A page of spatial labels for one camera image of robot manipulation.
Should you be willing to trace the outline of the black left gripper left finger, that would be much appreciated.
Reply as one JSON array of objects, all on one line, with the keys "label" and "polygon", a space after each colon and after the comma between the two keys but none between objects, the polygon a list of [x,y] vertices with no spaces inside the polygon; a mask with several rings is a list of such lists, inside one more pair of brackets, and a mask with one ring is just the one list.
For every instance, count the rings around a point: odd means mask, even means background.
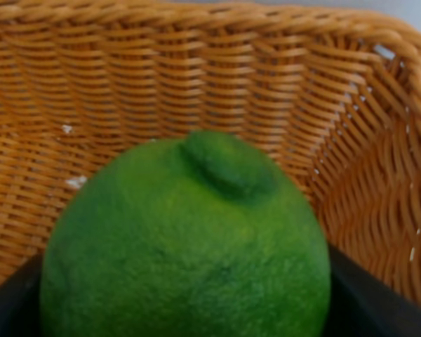
[{"label": "black left gripper left finger", "polygon": [[0,285],[0,336],[40,336],[42,256],[35,255]]}]

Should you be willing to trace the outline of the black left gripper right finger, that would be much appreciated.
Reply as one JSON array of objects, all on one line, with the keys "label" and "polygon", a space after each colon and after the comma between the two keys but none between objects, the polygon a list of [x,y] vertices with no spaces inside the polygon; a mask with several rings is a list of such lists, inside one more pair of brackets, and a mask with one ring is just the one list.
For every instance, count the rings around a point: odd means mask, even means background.
[{"label": "black left gripper right finger", "polygon": [[331,296],[324,336],[421,337],[421,308],[329,246]]}]

